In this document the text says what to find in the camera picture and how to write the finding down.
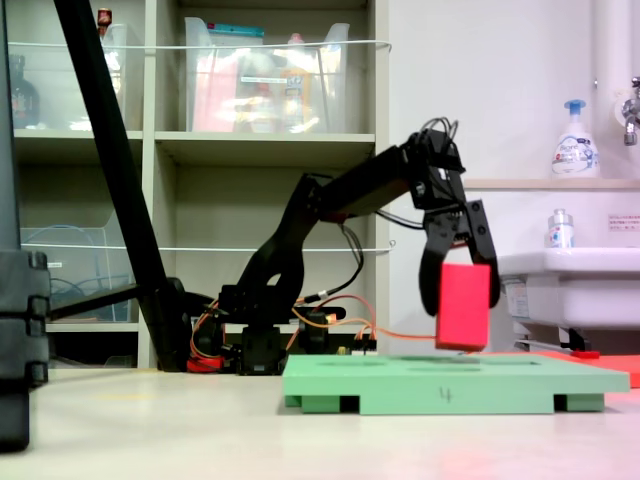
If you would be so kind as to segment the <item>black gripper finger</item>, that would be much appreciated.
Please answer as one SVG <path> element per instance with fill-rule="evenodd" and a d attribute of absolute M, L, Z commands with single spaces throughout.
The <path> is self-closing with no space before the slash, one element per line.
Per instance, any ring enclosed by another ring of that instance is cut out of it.
<path fill-rule="evenodd" d="M 431 234 L 425 244 L 419 267 L 419 289 L 424 309 L 431 316 L 439 311 L 442 265 L 452 243 L 451 235 Z"/>
<path fill-rule="evenodd" d="M 471 260 L 475 265 L 489 267 L 489 307 L 494 308 L 500 298 L 500 278 L 496 251 L 483 202 L 481 200 L 470 201 L 466 203 L 465 208 L 469 226 L 467 245 Z"/>

